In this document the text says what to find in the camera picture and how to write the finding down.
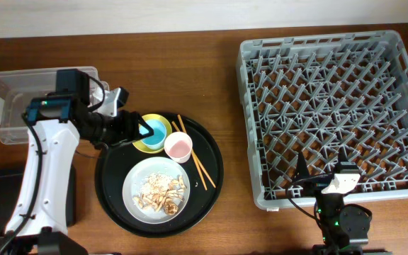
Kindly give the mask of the yellow-green bowl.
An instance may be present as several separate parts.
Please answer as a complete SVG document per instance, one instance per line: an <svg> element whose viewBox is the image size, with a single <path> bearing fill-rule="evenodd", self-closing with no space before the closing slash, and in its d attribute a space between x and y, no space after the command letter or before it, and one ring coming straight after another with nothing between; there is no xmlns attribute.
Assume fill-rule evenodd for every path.
<svg viewBox="0 0 408 255"><path fill-rule="evenodd" d="M172 133L172 127L169 121L162 115L155 114L155 113L150 113L142 116L142 118L147 121L147 120L160 120L166 127L166 138ZM140 150L141 152L145 152L148 154L156 154L164 150L164 145L162 146L161 149L158 150L152 150L145 146L141 140L134 142L133 145L135 146L136 149Z"/></svg>

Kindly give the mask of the blue cup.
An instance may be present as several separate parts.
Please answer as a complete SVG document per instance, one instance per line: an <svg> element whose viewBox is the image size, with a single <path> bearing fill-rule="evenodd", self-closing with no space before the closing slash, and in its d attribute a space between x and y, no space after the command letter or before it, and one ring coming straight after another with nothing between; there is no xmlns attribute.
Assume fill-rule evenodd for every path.
<svg viewBox="0 0 408 255"><path fill-rule="evenodd" d="M147 120L146 124L153 129L153 135L146 137L141 142L152 150L161 149L166 139L166 127L160 120Z"/></svg>

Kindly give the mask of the wooden chopstick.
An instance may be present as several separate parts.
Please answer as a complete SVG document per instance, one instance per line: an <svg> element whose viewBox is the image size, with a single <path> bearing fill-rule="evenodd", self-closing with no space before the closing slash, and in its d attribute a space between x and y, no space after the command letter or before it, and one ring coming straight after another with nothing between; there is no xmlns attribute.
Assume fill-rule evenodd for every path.
<svg viewBox="0 0 408 255"><path fill-rule="evenodd" d="M182 130L184 133L188 134L188 133L187 133L187 130L186 130L186 128L185 128L185 125L183 124L182 117L178 114L178 115L177 115L177 118L178 118L179 124L180 124L180 126L181 126L181 130ZM215 185L213 179L210 177L210 174L207 172L206 168L203 166L203 163L202 163L201 160L198 158L197 154L194 152L193 146L192 146L192 149L191 149L191 156L192 156L193 162L195 163L195 166L196 166L196 168L197 168L197 170L198 170L198 175L199 175L199 177L200 177L200 179L201 179L201 181L202 181L202 184L203 184L203 186L204 186L204 189L205 189L205 190L208 189L207 183L206 183L206 181L205 181L204 176L206 177L207 180L209 180L210 185L211 185L213 188L216 188L216 185Z"/></svg>
<svg viewBox="0 0 408 255"><path fill-rule="evenodd" d="M173 125L173 127L176 129L177 132L179 132L179 131L182 132L182 131L183 131L184 133L188 134L188 133L186 132L185 126L184 126L184 124L183 124L182 122L180 122L180 126L181 126L180 128L178 127L178 125L177 125L174 121L172 121L171 124ZM199 166L198 160L197 160L196 155L195 155L195 153L194 153L194 151L193 151L193 145L192 145L192 148L191 148L191 157L192 157L192 159L193 159L193 162L194 162L194 164L195 164L195 167L197 168L197 172L198 172L198 175L199 175L200 180L201 180L201 182L202 182L202 185L203 185L205 191L207 191L207 190L208 190L208 187L207 187L207 184L205 183L205 179L203 178L203 172L201 171L201 168L200 168L200 166Z"/></svg>

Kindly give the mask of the pink cup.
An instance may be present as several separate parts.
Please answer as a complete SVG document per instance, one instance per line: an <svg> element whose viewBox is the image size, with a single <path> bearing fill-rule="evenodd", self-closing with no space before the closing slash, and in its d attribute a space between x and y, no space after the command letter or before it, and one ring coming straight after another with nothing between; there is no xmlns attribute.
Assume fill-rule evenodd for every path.
<svg viewBox="0 0 408 255"><path fill-rule="evenodd" d="M164 142L164 151L176 163L187 162L191 157L193 142L184 132L171 133Z"/></svg>

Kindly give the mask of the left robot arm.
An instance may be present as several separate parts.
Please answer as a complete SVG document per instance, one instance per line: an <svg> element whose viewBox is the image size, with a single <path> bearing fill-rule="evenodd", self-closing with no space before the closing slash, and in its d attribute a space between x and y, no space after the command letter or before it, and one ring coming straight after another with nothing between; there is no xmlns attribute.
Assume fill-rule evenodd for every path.
<svg viewBox="0 0 408 255"><path fill-rule="evenodd" d="M79 69L56 73L55 90L33 98L21 117L28 128L28 158L0 254L86 254L67 235L66 206L74 153L80 139L93 146L126 145L154 134L142 116L123 110L128 92L103 91L91 104L94 78Z"/></svg>

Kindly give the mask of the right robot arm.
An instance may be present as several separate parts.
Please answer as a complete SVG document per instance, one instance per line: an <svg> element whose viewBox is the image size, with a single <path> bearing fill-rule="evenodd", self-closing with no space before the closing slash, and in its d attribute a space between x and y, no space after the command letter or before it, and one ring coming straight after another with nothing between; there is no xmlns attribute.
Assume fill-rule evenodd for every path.
<svg viewBox="0 0 408 255"><path fill-rule="evenodd" d="M302 152L297 155L296 173L290 187L301 186L306 196L315 198L311 217L322 232L322 244L312 247L313 254L365 254L372 212L344 198L358 184L361 170L339 150L337 163L327 174L312 176Z"/></svg>

